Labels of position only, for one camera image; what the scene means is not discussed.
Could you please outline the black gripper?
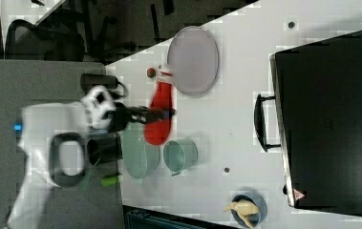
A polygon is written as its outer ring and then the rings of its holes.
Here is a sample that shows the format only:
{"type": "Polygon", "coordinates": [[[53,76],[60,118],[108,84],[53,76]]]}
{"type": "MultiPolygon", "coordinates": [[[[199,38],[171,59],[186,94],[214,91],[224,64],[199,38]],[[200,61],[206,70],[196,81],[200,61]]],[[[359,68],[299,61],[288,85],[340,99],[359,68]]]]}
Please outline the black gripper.
{"type": "Polygon", "coordinates": [[[175,109],[151,109],[147,107],[126,107],[117,102],[116,109],[108,113],[111,121],[108,125],[109,133],[117,133],[126,129],[129,122],[149,124],[170,119],[176,114],[175,109]]]}

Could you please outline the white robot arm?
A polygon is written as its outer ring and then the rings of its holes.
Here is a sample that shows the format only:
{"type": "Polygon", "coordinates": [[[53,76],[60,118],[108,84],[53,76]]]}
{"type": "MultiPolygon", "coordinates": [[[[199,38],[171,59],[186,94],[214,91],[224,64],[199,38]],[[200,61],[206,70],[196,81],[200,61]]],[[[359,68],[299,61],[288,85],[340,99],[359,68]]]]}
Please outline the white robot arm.
{"type": "Polygon", "coordinates": [[[89,137],[123,131],[131,122],[158,123],[175,113],[172,108],[127,107],[102,85],[75,102],[23,108],[17,146],[27,156],[25,176],[5,229],[38,229],[52,191],[85,178],[88,169],[77,162],[86,158],[89,137]]]}

